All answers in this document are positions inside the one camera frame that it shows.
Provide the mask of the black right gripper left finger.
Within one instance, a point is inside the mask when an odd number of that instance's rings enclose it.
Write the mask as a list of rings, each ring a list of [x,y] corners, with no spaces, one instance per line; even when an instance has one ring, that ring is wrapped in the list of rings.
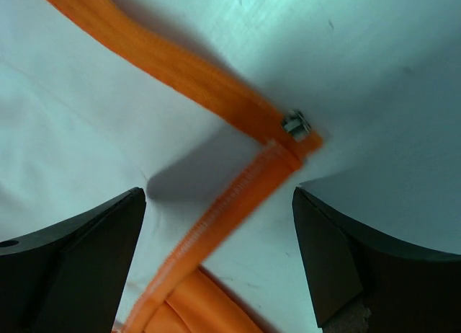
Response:
[[[2,332],[111,332],[143,225],[134,187],[1,242]]]

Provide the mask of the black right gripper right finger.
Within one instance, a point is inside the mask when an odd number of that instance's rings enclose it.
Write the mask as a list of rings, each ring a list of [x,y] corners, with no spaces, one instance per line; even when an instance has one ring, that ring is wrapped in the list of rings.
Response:
[[[460,330],[458,254],[384,234],[300,188],[292,210],[322,332]]]

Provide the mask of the orange jacket with pink lining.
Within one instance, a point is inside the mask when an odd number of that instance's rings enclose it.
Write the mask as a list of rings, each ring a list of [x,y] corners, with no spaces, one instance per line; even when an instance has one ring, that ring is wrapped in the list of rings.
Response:
[[[123,332],[259,332],[202,262],[322,146],[299,112],[283,115],[216,66],[150,32],[111,0],[46,0],[103,46],[260,142],[263,150],[177,244]]]

